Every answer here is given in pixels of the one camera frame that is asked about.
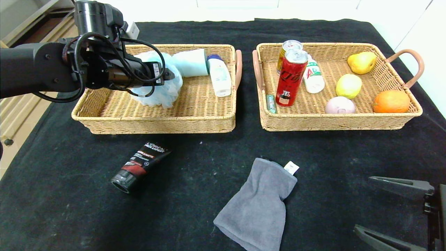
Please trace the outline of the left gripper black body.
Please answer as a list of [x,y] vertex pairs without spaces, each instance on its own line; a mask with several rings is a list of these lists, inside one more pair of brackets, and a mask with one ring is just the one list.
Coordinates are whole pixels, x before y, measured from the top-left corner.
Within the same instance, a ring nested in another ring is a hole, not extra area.
[[[160,62],[138,62],[138,61],[128,61],[130,72],[138,76],[140,79],[152,79],[157,78],[162,70],[162,64]],[[148,87],[148,86],[161,86],[164,84],[163,77],[158,78],[153,82],[142,82],[137,78],[132,77],[130,86],[131,87]]]

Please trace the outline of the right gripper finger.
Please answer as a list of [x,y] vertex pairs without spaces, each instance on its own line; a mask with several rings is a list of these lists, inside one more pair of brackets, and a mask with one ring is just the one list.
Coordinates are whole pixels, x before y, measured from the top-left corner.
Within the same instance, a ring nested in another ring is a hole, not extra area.
[[368,181],[379,189],[416,202],[423,202],[423,212],[428,213],[428,194],[433,194],[435,190],[429,182],[382,176],[371,176]]
[[426,251],[425,248],[392,238],[361,225],[355,225],[355,234],[377,251]]

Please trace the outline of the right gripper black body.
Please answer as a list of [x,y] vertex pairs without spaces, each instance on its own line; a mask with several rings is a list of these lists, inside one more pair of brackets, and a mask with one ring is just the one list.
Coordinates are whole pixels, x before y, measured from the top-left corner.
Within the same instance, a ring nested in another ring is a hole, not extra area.
[[440,184],[433,194],[428,194],[428,250],[444,251],[446,248],[446,186]]

